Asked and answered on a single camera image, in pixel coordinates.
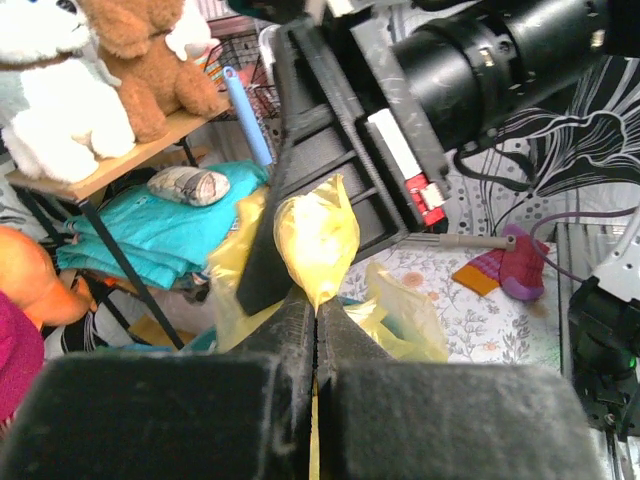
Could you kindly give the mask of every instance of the blue handle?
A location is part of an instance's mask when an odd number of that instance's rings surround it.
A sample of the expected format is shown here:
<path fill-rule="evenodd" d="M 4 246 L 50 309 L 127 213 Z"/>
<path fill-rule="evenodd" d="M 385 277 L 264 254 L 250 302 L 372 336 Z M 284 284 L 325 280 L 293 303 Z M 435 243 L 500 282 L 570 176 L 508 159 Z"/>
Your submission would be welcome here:
<path fill-rule="evenodd" d="M 249 148 L 253 154 L 254 161 L 259 165 L 266 167 L 271 165 L 273 158 L 271 158 L 271 152 L 267 146 L 267 142 L 262 135 L 260 125 L 258 125 L 258 119 L 256 118 L 247 92 L 245 92 L 242 82 L 238 78 L 236 71 L 231 67 L 225 67 L 223 70 L 224 83 L 227 85 L 229 91 L 229 97 L 231 103 L 236 109 L 240 126 L 247 137 L 249 142 Z"/>

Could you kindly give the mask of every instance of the orange plush toy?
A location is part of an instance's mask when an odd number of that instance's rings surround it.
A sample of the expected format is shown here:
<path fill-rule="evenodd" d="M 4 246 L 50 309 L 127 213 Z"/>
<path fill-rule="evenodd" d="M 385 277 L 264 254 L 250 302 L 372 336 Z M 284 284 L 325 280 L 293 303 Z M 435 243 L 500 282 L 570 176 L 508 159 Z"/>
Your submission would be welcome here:
<path fill-rule="evenodd" d="M 24 233 L 0 226 L 0 291 L 33 324 L 68 325 L 95 308 L 89 287 L 80 278 L 67 288 L 56 275 L 46 250 Z"/>
<path fill-rule="evenodd" d="M 229 108 L 214 83 L 190 59 L 181 61 L 166 35 L 184 0 L 79 0 L 95 30 L 98 54 L 116 87 L 139 142 L 167 133 L 166 116 L 184 107 L 214 118 Z"/>

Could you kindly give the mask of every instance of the brown teddy bear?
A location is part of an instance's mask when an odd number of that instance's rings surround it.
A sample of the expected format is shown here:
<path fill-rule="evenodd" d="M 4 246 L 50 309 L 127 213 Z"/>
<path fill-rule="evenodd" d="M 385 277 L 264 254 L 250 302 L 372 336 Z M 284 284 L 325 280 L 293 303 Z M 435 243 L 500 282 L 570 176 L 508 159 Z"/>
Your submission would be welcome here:
<path fill-rule="evenodd" d="M 215 84 L 190 59 L 181 61 L 165 37 L 184 0 L 80 0 L 100 42 L 99 56 L 121 81 L 118 95 L 139 142 L 167 132 L 166 116 L 184 107 L 206 118 L 229 108 Z"/>

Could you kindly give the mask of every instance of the plush toy nose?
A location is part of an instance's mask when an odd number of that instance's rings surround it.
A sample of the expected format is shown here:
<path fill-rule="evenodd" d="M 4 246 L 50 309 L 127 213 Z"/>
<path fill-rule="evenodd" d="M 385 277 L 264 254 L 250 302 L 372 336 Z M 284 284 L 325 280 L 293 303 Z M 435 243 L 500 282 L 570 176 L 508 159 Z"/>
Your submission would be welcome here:
<path fill-rule="evenodd" d="M 66 10 L 69 13 L 73 13 L 74 15 L 78 13 L 78 9 L 71 0 L 58 0 L 56 2 L 56 6 L 60 7 L 63 10 Z"/>

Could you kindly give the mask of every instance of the folded towel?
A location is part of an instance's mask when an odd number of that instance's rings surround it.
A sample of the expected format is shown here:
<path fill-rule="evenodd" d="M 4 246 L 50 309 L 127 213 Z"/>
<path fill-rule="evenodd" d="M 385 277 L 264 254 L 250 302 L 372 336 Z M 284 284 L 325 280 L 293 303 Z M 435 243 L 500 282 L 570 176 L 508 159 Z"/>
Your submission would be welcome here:
<path fill-rule="evenodd" d="M 145 284 L 168 289 L 185 273 L 204 270 L 207 254 L 222 243 L 236 220 L 236 202 L 267 180 L 266 171 L 251 161 L 223 163 L 209 170 L 223 174 L 231 184 L 213 205 L 182 205 L 156 197 L 140 185 L 114 198 L 100 212 Z M 79 241 L 58 249 L 60 268 L 126 276 L 85 217 L 74 217 L 66 226 L 79 234 Z"/>

